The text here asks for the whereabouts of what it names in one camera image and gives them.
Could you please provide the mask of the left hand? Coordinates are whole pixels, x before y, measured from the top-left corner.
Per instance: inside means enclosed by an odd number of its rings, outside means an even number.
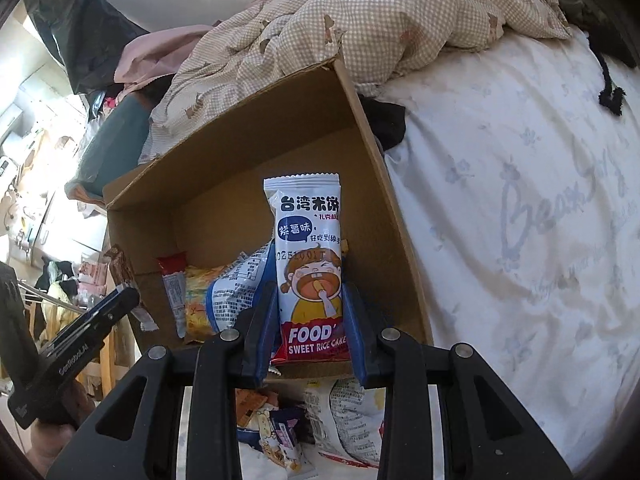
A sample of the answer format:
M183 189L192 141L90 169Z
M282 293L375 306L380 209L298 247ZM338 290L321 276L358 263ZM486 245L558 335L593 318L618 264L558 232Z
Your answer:
M78 422L84 422L94 411L96 404L86 393L80 382L74 382L70 389L73 395L72 409ZM63 448L68 445L76 429L70 425L50 425L37 420L30 428L30 442L32 447L26 453L29 463L45 477Z

